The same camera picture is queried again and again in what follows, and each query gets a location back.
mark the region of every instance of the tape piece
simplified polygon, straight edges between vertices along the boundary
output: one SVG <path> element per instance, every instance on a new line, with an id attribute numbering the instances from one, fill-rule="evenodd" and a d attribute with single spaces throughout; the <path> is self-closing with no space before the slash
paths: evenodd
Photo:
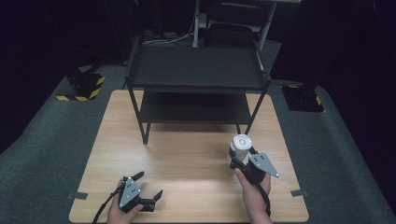
<path id="1" fill-rule="evenodd" d="M 308 191 L 306 191 L 305 189 L 292 190 L 290 193 L 292 197 L 308 197 Z"/>
<path id="2" fill-rule="evenodd" d="M 88 193 L 81 193 L 81 192 L 76 192 L 76 193 L 69 193 L 67 195 L 67 199 L 81 199 L 81 200 L 86 200 L 88 197 Z"/>

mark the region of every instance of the wooden table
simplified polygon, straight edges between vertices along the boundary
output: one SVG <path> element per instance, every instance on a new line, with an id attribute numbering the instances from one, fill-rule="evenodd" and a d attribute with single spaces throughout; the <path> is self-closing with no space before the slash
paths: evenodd
<path id="1" fill-rule="evenodd" d="M 141 101 L 142 95 L 137 91 L 136 100 Z M 247 96 L 251 107 L 259 96 Z M 161 189 L 163 197 L 153 213 L 140 213 L 134 223 L 248 222 L 241 187 L 226 161 L 235 136 L 233 125 L 154 124 L 151 135 L 144 145 L 128 91 L 114 91 L 78 188 L 88 197 L 75 199 L 72 222 L 92 222 L 119 179 L 140 171 L 145 171 L 136 182 L 141 197 L 152 198 Z M 264 97 L 249 137 L 280 174 L 272 178 L 272 220 L 308 220 L 304 198 L 290 193 L 300 187 L 269 96 Z M 109 205 L 99 222 L 106 222 Z"/>

